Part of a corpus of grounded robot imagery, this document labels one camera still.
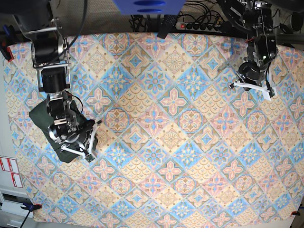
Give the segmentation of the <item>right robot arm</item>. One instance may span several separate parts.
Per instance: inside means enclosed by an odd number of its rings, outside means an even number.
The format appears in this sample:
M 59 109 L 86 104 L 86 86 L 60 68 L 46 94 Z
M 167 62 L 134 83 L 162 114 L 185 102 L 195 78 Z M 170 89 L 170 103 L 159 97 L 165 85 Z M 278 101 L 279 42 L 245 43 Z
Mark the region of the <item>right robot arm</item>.
M 48 0 L 3 0 L 1 14 L 12 15 L 23 37 L 31 41 L 38 90 L 47 95 L 29 116 L 62 162 L 95 159 L 98 122 L 78 110 L 71 87 L 69 49 Z

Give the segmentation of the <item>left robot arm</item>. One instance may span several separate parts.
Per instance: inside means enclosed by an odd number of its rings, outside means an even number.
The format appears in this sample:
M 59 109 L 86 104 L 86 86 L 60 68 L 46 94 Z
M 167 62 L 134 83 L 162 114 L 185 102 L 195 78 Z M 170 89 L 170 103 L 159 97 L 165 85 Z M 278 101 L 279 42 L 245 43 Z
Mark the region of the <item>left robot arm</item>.
M 261 91 L 263 98 L 270 101 L 276 89 L 270 85 L 270 65 L 278 54 L 272 11 L 267 3 L 247 0 L 218 0 L 222 12 L 237 30 L 247 35 L 247 57 L 239 66 L 238 79 L 229 85 L 248 90 Z

